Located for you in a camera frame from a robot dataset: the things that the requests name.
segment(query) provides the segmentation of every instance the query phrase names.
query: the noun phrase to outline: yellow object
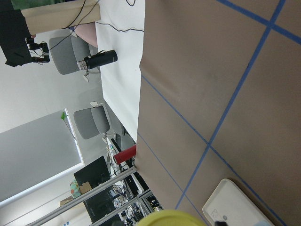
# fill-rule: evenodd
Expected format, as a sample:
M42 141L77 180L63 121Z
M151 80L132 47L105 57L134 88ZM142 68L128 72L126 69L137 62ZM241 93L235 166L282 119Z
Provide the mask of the yellow object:
M206 226L192 215L178 210L154 212L139 221L137 226Z

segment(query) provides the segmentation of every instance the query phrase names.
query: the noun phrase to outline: table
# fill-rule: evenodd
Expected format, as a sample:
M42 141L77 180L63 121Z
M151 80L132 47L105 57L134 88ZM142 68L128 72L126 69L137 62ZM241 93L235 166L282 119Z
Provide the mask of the table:
M101 23L118 30L144 28L145 1L133 7L126 1L100 2ZM137 141L143 32L117 32L109 25L96 23L98 49L115 50L117 62L101 67L103 97L134 141Z

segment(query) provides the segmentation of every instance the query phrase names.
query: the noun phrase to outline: red cylinder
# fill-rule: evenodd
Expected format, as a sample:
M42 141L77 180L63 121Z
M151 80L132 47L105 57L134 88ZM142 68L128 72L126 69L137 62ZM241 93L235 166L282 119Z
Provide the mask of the red cylinder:
M119 165L122 162L134 157L136 155L136 145L119 152L118 154L114 155L113 158L115 159L115 162Z

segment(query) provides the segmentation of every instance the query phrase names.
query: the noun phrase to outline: metal frame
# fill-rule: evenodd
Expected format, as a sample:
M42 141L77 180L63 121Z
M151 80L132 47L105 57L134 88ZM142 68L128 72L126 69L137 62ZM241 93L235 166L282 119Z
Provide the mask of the metal frame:
M110 219L111 217L115 216L116 214L118 214L119 212L122 212L124 210L126 210L129 206L133 205L134 203L136 203L137 201L141 200L144 196L146 195L150 195L151 191L150 189L144 191L142 194L138 195L137 197L131 199L130 201L126 202L125 204L123 204L121 207L115 209L114 211L112 211L111 213L105 215L103 218L99 219L98 221L94 222L93 224L91 224L90 226L99 226L102 223L106 222L108 219Z
M102 192L106 188L110 187L111 185L114 185L116 182L122 180L123 178L125 178L125 177L127 177L127 176L129 176L129 175L131 175L132 173L135 173L135 172L137 172L137 169L136 169L135 166L133 166L133 167L127 169L126 171L118 174L118 176L116 176L114 178L111 178L110 180L100 184L96 188L93 188L92 190L88 191L87 193L85 193L85 194L81 195L80 197L70 201L69 203L57 208L56 210L46 214L45 216L43 216L40 219L37 219L36 221L28 224L27 226L40 226L40 225L50 221L51 219L57 217L58 215L66 212L67 210L69 210L73 206L76 206L77 204L93 197L94 195Z

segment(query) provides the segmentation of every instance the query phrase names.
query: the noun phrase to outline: white tray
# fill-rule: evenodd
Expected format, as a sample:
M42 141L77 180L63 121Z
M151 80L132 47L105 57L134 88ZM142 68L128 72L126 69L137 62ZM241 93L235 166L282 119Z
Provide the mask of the white tray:
M270 220L231 180L223 179L203 207L203 213L214 226L225 221L228 226L271 225Z

